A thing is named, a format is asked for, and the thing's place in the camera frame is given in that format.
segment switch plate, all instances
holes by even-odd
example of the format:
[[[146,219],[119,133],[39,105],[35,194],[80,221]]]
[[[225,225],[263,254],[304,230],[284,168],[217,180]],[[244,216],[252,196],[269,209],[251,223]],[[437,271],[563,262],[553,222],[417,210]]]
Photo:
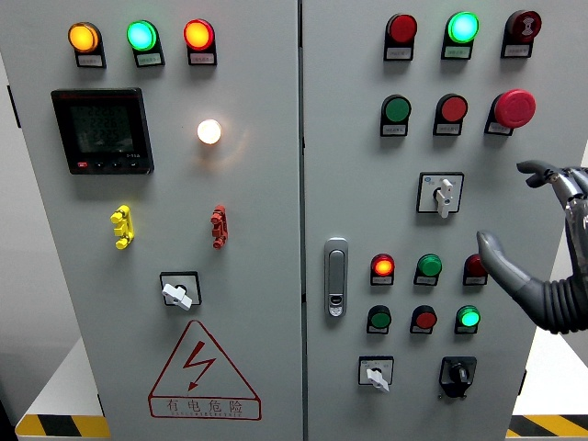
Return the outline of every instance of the switch plate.
[[[200,295],[200,282],[198,280],[198,273],[196,271],[183,271],[183,272],[167,272],[159,275],[159,281],[162,285],[162,289],[166,283],[169,283],[173,287],[182,286],[186,289],[186,295],[192,299],[192,306],[199,305],[202,303],[202,296]],[[171,301],[167,301],[164,298],[166,306],[175,306]]]
[[[435,190],[441,188],[441,181],[447,179],[453,185],[453,200],[449,204],[449,212],[457,213],[461,203],[464,175],[461,172],[421,173],[419,191],[416,199],[416,211],[419,213],[437,213]]]
[[[362,386],[371,386],[368,379],[368,369],[379,369],[388,384],[392,384],[394,370],[393,356],[361,356],[357,372],[357,382]]]

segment yellow indicator light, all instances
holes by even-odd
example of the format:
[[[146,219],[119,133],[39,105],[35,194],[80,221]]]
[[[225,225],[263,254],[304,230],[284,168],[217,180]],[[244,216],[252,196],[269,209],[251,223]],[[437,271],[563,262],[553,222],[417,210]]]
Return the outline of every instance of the yellow indicator light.
[[[221,138],[221,125],[214,119],[198,124],[198,138],[205,144],[214,144]]]
[[[67,38],[79,52],[95,51],[100,43],[98,32],[90,23],[75,23],[70,27]]]
[[[209,22],[201,19],[192,20],[184,28],[184,40],[194,51],[204,51],[214,41],[214,31]]]

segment red indicator light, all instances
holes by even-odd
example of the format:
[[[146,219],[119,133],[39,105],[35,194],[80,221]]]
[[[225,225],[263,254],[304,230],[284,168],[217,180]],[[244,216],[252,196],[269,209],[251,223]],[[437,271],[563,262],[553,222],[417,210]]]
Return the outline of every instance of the red indicator light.
[[[416,318],[416,325],[422,329],[431,329],[437,323],[437,316],[432,312],[423,312]]]
[[[416,20],[413,16],[399,14],[390,19],[388,32],[392,39],[399,43],[408,43],[416,35]]]
[[[516,11],[506,22],[506,31],[519,43],[530,43],[541,30],[541,17],[535,11]]]
[[[208,21],[197,18],[184,27],[184,40],[194,51],[204,51],[214,41],[214,30]]]
[[[371,260],[371,269],[380,277],[387,277],[394,272],[394,259],[389,254],[378,254]]]
[[[474,254],[468,257],[468,260],[466,260],[466,270],[472,277],[488,276],[488,272],[484,269],[484,267],[481,264],[479,254]]]
[[[468,113],[468,103],[462,96],[452,96],[443,103],[441,115],[449,122],[456,122]]]
[[[494,106],[494,116],[503,126],[517,129],[533,118],[536,106],[535,98],[530,92],[513,89],[498,98]]]

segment illuminated indicator light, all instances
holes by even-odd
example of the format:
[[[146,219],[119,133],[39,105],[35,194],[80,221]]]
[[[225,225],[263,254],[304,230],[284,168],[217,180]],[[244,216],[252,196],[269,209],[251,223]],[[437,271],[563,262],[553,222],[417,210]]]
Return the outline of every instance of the illuminated indicator light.
[[[392,39],[399,43],[408,43],[416,35],[416,20],[405,14],[396,16],[390,23],[388,32]]]
[[[447,25],[449,37],[456,43],[469,43],[476,38],[480,23],[475,14],[471,12],[458,12]]]
[[[449,122],[456,122],[468,113],[468,103],[461,96],[452,96],[441,107],[441,115]]]
[[[390,326],[392,318],[386,312],[378,312],[372,316],[370,321],[374,328],[383,329]]]
[[[416,318],[416,325],[422,329],[431,329],[437,323],[437,317],[432,312],[424,312]]]
[[[67,38],[79,52],[95,51],[100,43],[96,28],[89,23],[76,23],[70,27]]]
[[[536,107],[537,103],[530,92],[513,89],[498,98],[494,106],[494,116],[501,125],[517,129],[533,118]]]
[[[427,277],[436,277],[441,273],[443,266],[441,259],[436,254],[427,254],[419,259],[417,264],[419,271]]]
[[[468,257],[466,261],[466,269],[472,277],[486,277],[488,272],[484,269],[481,264],[480,255],[474,254]]]
[[[184,28],[184,40],[194,51],[204,51],[214,41],[214,30],[208,21],[192,20]]]
[[[380,277],[386,277],[394,271],[394,259],[388,254],[378,254],[371,261],[371,268]]]
[[[403,98],[395,97],[385,108],[386,118],[392,122],[404,121],[411,114],[411,106]]]
[[[206,144],[214,144],[221,138],[221,125],[214,119],[198,124],[198,138]]]
[[[541,17],[535,11],[517,11],[508,18],[506,30],[519,43],[530,43],[541,30]]]
[[[134,21],[127,28],[127,40],[136,51],[148,51],[157,42],[157,32],[148,21]]]
[[[480,312],[475,306],[464,306],[458,311],[458,321],[467,327],[476,326],[480,322]]]

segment orange indicator light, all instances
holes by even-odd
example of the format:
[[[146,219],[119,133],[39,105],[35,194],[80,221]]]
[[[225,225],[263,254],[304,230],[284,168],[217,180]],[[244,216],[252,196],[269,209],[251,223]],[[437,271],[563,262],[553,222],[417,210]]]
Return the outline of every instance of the orange indicator light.
[[[75,23],[70,27],[67,38],[79,52],[95,51],[100,43],[98,32],[90,23]]]
[[[378,276],[386,277],[394,271],[394,260],[387,254],[380,254],[374,257],[371,267]]]
[[[214,30],[206,20],[198,18],[188,21],[184,28],[184,40],[194,51],[204,51],[214,41]]]

